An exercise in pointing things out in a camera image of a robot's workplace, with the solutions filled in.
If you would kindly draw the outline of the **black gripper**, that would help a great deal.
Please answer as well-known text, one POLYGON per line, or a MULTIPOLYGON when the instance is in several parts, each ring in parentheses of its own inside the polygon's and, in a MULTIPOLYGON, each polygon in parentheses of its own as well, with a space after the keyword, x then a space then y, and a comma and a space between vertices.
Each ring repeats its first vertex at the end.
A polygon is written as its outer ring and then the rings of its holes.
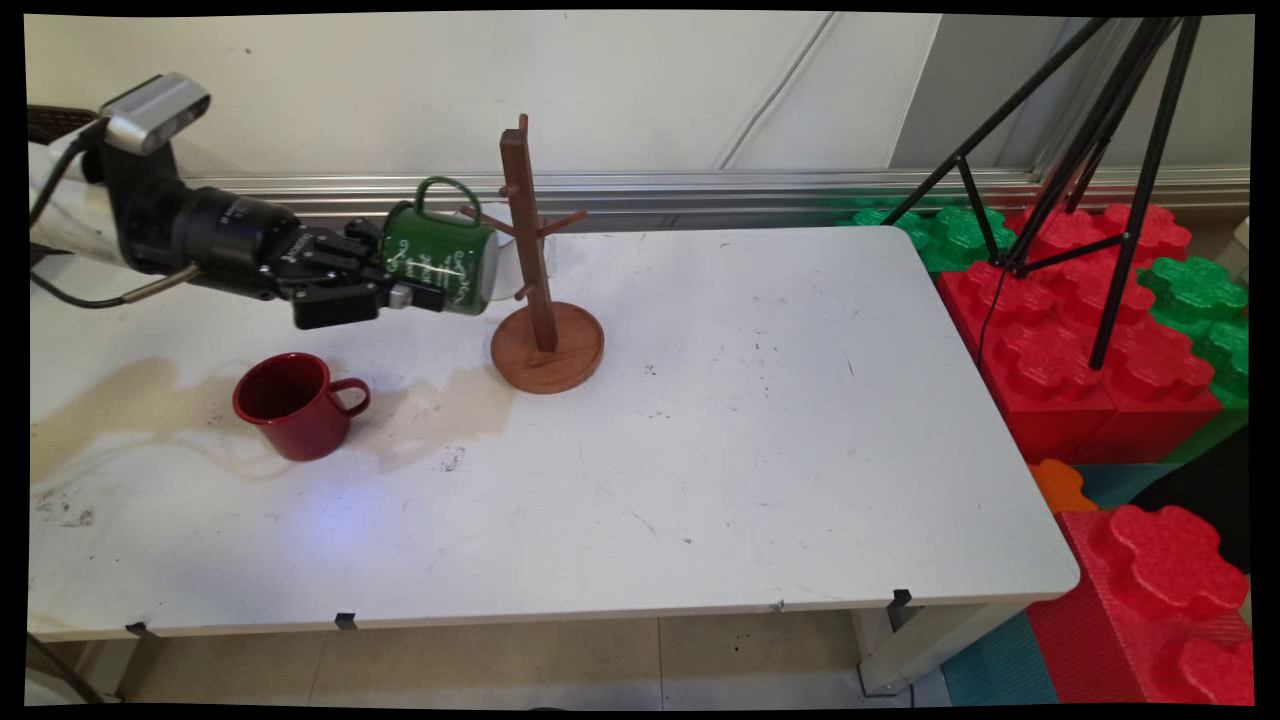
MULTIPOLYGON (((214 187, 189 187, 170 145, 136 155, 101 143, 97 164, 108 191, 116 247, 132 270, 174 275, 251 299, 293 300, 293 324, 314 331, 376 320, 380 310, 442 313, 445 291, 387 278, 347 282, 342 272, 287 260, 306 243, 288 209, 214 187)), ((383 224, 356 217, 328 232, 329 268, 384 268, 383 224)))

